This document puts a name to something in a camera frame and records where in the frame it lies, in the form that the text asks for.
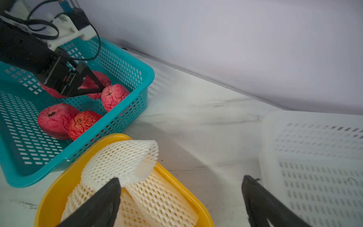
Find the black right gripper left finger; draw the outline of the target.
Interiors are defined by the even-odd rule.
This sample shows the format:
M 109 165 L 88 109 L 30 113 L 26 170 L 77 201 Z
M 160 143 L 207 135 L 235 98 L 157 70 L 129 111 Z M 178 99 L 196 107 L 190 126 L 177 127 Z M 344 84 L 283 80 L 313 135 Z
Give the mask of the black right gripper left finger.
M 113 227 L 121 202 L 118 178 L 111 179 L 59 227 Z

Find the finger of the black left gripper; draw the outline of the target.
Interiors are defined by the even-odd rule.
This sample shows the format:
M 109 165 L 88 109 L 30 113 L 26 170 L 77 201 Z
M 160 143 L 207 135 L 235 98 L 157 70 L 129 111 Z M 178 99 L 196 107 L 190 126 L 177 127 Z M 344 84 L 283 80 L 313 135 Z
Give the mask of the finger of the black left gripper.
M 75 97 L 101 97 L 106 88 L 106 75 L 102 72 L 92 71 L 86 64 L 71 62 L 74 70 L 69 72 L 66 79 L 66 96 Z

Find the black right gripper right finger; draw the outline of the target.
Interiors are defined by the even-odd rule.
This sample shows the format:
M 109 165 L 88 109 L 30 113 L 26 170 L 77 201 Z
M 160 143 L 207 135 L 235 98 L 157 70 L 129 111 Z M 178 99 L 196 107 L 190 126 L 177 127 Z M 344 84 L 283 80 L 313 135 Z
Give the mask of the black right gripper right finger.
M 290 211 L 275 196 L 250 175 L 242 182 L 242 194 L 252 227 L 308 227 L 305 221 Z

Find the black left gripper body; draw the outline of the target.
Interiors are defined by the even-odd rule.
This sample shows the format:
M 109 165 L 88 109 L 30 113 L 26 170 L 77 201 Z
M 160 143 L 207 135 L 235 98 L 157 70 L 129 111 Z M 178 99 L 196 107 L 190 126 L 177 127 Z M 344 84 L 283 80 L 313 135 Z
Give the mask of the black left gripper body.
M 62 48 L 50 55 L 49 64 L 36 74 L 39 82 L 62 96 L 82 96 L 80 88 L 84 81 L 84 63 L 76 63 Z

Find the netted red apple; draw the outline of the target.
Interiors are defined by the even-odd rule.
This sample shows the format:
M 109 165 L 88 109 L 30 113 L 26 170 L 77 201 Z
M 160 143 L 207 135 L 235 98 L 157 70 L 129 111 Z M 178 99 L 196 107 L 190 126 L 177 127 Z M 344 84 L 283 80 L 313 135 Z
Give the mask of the netted red apple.
M 102 117 L 102 115 L 93 111 L 84 111 L 77 114 L 70 121 L 68 136 L 73 141 L 76 140 Z
M 69 125 L 80 111 L 65 103 L 56 104 L 42 110 L 37 122 L 41 130 L 59 140 L 69 140 Z

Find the netted apple top back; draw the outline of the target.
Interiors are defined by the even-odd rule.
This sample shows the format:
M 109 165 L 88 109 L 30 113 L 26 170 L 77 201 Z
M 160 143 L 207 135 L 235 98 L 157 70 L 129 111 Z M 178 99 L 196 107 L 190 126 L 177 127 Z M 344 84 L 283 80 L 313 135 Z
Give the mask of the netted apple top back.
M 51 88 L 43 85 L 42 83 L 40 83 L 40 86 L 43 88 L 43 90 L 45 90 L 49 95 L 51 95 L 54 98 L 66 98 L 66 96 L 60 94 L 55 89 L 51 89 Z

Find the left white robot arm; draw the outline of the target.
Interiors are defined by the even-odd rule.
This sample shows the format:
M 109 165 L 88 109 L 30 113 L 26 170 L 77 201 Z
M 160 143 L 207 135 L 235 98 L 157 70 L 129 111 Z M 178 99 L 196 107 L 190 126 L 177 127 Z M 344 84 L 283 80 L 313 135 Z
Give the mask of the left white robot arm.
M 84 63 L 62 48 L 54 51 L 40 39 L 1 20 L 1 62 L 26 70 L 63 96 L 101 93 L 105 86 Z

